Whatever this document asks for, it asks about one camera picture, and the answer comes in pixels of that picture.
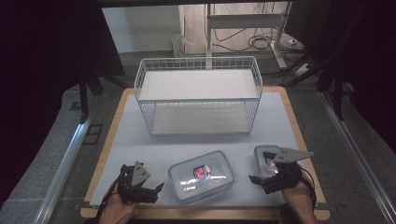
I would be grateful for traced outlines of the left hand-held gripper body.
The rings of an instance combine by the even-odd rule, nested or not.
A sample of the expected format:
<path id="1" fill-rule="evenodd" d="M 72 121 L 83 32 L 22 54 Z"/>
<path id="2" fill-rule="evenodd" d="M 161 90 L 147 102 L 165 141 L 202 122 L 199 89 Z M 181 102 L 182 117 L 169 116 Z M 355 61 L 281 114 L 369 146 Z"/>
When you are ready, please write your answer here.
<path id="1" fill-rule="evenodd" d="M 143 184 L 150 178 L 143 163 L 123 164 L 120 169 L 118 194 L 125 203 L 147 203 L 150 196 L 157 195 L 154 189 L 145 189 Z"/>

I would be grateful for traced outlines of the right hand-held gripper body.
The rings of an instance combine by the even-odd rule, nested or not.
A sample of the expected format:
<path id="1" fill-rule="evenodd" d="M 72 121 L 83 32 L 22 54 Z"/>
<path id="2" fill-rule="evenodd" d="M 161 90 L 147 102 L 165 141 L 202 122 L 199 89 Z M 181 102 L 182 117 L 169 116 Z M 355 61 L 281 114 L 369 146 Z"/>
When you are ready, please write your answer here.
<path id="1" fill-rule="evenodd" d="M 280 147 L 274 158 L 278 173 L 263 180 L 265 185 L 262 188 L 265 193 L 269 194 L 286 188 L 294 188 L 299 182 L 305 183 L 313 191 L 314 188 L 303 178 L 302 168 L 298 164 L 298 161 L 313 156 L 313 152 Z"/>

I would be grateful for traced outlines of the small clear food container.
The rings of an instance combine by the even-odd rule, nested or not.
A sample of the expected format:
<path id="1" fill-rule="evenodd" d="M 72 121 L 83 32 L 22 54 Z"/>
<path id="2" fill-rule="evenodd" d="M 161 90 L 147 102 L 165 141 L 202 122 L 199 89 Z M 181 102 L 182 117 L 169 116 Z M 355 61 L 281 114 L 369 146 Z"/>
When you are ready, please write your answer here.
<path id="1" fill-rule="evenodd" d="M 278 146 L 276 145 L 260 145 L 254 148 L 254 155 L 258 167 L 258 174 L 261 178 L 268 178 L 275 176 L 278 173 L 278 169 L 275 165 L 274 160 L 265 159 L 262 155 L 264 151 L 278 152 Z"/>

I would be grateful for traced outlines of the large clear food container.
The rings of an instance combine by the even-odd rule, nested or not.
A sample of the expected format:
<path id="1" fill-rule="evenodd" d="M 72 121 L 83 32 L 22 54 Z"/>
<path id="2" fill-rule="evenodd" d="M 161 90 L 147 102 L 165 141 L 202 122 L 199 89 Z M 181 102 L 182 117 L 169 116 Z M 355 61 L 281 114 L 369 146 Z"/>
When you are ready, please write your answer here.
<path id="1" fill-rule="evenodd" d="M 235 183 L 233 168 L 220 150 L 170 166 L 168 177 L 180 203 L 196 203 L 229 189 Z"/>

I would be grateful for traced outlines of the white wire shelf rack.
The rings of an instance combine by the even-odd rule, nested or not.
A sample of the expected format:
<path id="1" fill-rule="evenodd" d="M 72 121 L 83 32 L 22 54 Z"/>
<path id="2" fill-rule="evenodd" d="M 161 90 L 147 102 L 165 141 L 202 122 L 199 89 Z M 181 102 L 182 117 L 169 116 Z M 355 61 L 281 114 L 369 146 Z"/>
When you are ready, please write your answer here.
<path id="1" fill-rule="evenodd" d="M 144 59 L 134 95 L 152 135 L 250 133 L 262 76 L 252 56 Z"/>

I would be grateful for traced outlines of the person's right hand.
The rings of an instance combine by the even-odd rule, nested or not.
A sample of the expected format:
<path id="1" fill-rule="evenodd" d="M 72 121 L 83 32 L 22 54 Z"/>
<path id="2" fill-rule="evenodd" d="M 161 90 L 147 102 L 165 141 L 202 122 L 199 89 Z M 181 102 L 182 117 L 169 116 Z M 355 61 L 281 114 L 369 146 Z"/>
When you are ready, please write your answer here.
<path id="1" fill-rule="evenodd" d="M 303 182 L 299 182 L 294 188 L 283 189 L 282 195 L 299 217 L 308 217 L 314 213 L 310 189 Z"/>

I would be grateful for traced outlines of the person's left hand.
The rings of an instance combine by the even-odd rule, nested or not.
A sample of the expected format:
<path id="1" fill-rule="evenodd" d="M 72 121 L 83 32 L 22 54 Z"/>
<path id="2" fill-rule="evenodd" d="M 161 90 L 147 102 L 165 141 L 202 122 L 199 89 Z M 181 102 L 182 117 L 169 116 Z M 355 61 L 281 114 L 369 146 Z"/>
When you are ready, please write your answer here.
<path id="1" fill-rule="evenodd" d="M 138 203 L 125 203 L 118 194 L 117 187 L 112 190 L 105 208 L 99 217 L 99 224 L 128 224 L 133 218 Z"/>

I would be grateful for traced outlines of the person's dark clothing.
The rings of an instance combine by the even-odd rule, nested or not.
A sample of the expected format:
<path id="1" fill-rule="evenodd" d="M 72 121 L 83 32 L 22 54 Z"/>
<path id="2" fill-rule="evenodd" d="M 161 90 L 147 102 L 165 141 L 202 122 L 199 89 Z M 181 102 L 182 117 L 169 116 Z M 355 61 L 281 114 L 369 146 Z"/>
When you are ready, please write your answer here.
<path id="1" fill-rule="evenodd" d="M 287 203 L 280 206 L 280 214 L 283 224 L 294 224 L 294 214 Z"/>

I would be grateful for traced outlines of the wooden table board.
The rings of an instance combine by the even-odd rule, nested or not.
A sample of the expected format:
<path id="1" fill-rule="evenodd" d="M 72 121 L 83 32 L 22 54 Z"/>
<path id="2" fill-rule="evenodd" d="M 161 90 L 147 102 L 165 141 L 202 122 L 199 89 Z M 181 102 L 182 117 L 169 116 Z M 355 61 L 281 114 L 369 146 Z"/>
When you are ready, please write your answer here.
<path id="1" fill-rule="evenodd" d="M 286 109 L 290 112 L 291 126 L 297 135 L 297 141 L 299 144 L 305 147 L 306 144 L 299 130 L 297 120 L 294 116 L 292 106 L 290 104 L 289 96 L 286 90 L 282 87 L 265 87 L 262 93 L 265 92 L 278 92 L 286 101 Z M 121 110 L 123 109 L 123 104 L 127 100 L 127 96 L 132 94 L 134 96 L 134 91 L 132 89 L 127 89 L 123 92 L 120 103 L 116 110 L 116 114 L 110 126 L 108 135 L 114 135 L 116 133 L 116 126 L 120 122 Z M 92 176 L 92 181 L 85 196 L 85 201 L 90 203 L 90 199 L 93 195 L 94 188 L 97 186 L 99 178 L 104 170 L 106 164 L 106 159 L 110 151 L 110 144 L 112 141 L 106 138 L 105 144 L 103 146 L 99 161 L 97 162 L 95 171 Z M 207 221 L 209 219 L 213 220 L 278 220 L 280 219 L 280 211 L 278 209 L 279 205 L 272 206 L 236 206 L 236 207 L 225 207 L 225 206 L 197 206 L 195 203 L 192 205 L 180 204 L 179 206 L 158 206 L 157 204 L 141 204 L 137 209 L 137 214 L 135 218 L 137 220 L 197 220 L 199 222 Z M 83 208 L 80 213 L 83 217 L 93 217 L 96 214 L 95 205 L 91 205 L 88 208 Z"/>

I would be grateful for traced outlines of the black floor plate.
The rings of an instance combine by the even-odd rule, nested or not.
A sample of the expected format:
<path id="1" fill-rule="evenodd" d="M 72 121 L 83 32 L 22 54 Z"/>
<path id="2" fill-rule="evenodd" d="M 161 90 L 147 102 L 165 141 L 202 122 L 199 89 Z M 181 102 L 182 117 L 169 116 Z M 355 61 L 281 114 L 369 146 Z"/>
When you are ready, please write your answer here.
<path id="1" fill-rule="evenodd" d="M 94 146 L 97 145 L 103 130 L 102 124 L 91 124 L 86 132 L 83 142 L 83 145 Z"/>

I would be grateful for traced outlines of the white power strip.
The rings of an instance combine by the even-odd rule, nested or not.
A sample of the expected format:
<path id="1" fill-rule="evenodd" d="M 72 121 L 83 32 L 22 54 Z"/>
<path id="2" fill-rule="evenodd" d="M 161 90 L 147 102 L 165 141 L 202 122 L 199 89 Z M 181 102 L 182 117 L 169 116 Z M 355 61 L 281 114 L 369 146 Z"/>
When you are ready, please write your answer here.
<path id="1" fill-rule="evenodd" d="M 300 68 L 298 68 L 295 72 L 294 75 L 299 77 L 306 73 L 309 69 L 311 68 L 311 65 L 309 63 L 304 63 Z"/>

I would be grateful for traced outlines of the black metal stand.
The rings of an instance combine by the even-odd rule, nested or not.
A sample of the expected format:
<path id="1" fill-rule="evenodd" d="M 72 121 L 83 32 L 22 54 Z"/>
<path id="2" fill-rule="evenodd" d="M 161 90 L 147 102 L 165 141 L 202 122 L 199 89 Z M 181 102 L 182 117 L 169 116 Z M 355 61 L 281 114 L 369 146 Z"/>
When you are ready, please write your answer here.
<path id="1" fill-rule="evenodd" d="M 100 95 L 104 92 L 104 87 L 101 84 L 99 78 L 103 77 L 104 79 L 110 81 L 116 86 L 121 87 L 123 90 L 128 89 L 129 85 L 110 74 L 98 70 L 84 70 L 79 76 L 79 99 L 81 105 L 81 123 L 85 123 L 88 120 L 90 115 L 89 104 L 88 104 L 88 93 L 87 90 L 90 90 L 94 95 Z"/>
<path id="2" fill-rule="evenodd" d="M 308 69 L 302 75 L 294 78 L 287 83 L 282 84 L 282 87 L 292 87 L 302 82 L 303 80 L 312 77 L 317 73 L 321 73 L 316 87 L 318 91 L 326 91 L 329 89 L 330 85 L 333 84 L 332 93 L 332 110 L 340 120 L 343 120 L 342 115 L 342 96 L 343 96 L 343 74 L 339 67 L 341 62 L 342 51 L 340 49 L 335 49 L 330 56 L 321 63 Z"/>

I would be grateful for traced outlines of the aluminium rail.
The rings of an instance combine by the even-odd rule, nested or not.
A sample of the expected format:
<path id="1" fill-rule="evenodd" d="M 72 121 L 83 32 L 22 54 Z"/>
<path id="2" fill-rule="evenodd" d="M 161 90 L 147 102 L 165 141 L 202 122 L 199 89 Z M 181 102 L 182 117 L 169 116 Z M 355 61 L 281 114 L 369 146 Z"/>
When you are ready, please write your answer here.
<path id="1" fill-rule="evenodd" d="M 84 140 L 84 136 L 88 131 L 91 123 L 86 120 L 84 123 L 79 124 L 77 126 L 76 131 L 71 139 L 70 144 L 66 152 L 64 153 L 64 157 L 58 167 L 58 170 L 52 179 L 52 182 L 49 185 L 49 189 L 40 205 L 33 224 L 48 224 L 50 217 L 54 211 L 55 205 L 61 195 L 61 192 L 64 188 L 64 184 L 67 180 L 67 177 L 70 174 L 71 168 L 74 164 L 74 161 L 77 157 L 78 151 L 82 142 Z"/>
<path id="2" fill-rule="evenodd" d="M 346 124 L 342 120 L 340 120 L 336 113 L 333 111 L 332 100 L 329 96 L 326 96 L 322 92 L 319 92 L 318 96 L 321 98 L 337 132 L 339 132 L 344 144 L 346 145 L 347 151 L 349 152 L 352 160 L 355 162 L 357 169 L 361 173 L 361 176 L 366 186 L 370 190 L 372 196 L 374 197 L 375 202 L 383 217 L 388 224 L 396 224 L 396 206 L 391 201 L 383 185 L 375 176 L 375 173 L 369 166 L 369 163 L 364 158 L 360 148 L 352 137 Z"/>

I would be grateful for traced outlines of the white metal desk frame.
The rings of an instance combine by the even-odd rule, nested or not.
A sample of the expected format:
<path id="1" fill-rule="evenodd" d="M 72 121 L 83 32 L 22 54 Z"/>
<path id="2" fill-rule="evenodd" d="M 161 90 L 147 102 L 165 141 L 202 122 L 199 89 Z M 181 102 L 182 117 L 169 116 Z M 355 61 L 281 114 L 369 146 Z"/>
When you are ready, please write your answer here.
<path id="1" fill-rule="evenodd" d="M 291 2 L 288 2 L 281 13 L 271 14 L 235 14 L 215 15 L 211 13 L 212 6 L 206 6 L 206 46 L 205 56 L 212 56 L 212 30 L 213 29 L 238 29 L 238 28 L 276 28 L 274 40 L 270 42 L 271 50 L 276 58 L 278 67 L 285 70 L 287 65 L 280 53 L 279 44 L 283 34 L 286 20 L 290 11 Z"/>

